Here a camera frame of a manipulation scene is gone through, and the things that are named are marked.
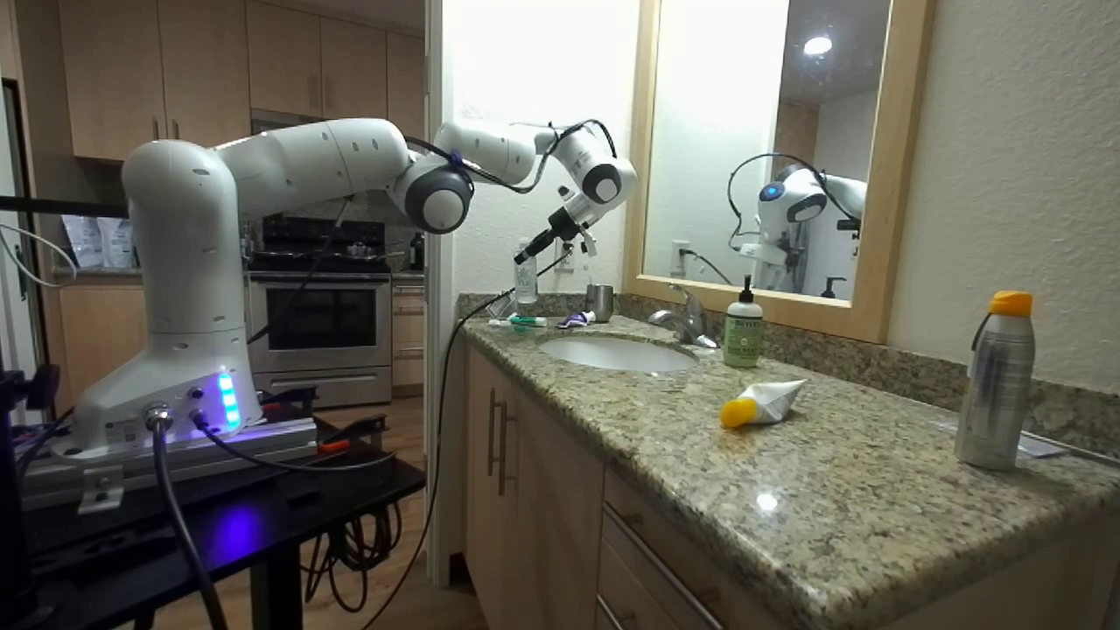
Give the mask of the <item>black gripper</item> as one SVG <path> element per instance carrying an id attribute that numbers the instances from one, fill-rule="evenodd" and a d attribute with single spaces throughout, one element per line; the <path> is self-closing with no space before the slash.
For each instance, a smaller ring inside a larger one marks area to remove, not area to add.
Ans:
<path id="1" fill-rule="evenodd" d="M 551 219 L 551 227 L 540 231 L 530 247 L 523 247 L 516 252 L 516 264 L 530 264 L 534 258 L 544 248 L 551 248 L 554 241 L 569 241 L 578 238 L 580 231 L 588 231 L 596 224 L 596 219 L 588 210 L 558 210 Z"/>

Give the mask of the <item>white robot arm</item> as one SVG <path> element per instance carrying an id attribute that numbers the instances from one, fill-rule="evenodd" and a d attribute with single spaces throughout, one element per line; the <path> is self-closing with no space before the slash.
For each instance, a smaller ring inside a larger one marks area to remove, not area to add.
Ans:
<path id="1" fill-rule="evenodd" d="M 123 165 L 123 189 L 139 248 L 146 345 L 77 401 L 77 445 L 133 452 L 146 437 L 145 413 L 161 408 L 183 418 L 188 391 L 202 395 L 221 432 L 261 426 L 247 375 L 245 219 L 384 194 L 412 227 L 453 235 L 480 182 L 531 194 L 551 160 L 573 189 L 518 264 L 583 235 L 632 194 L 636 172 L 597 118 L 540 128 L 531 138 L 443 124 L 434 139 L 412 139 L 389 118 L 321 118 L 216 149 L 139 145 Z"/>

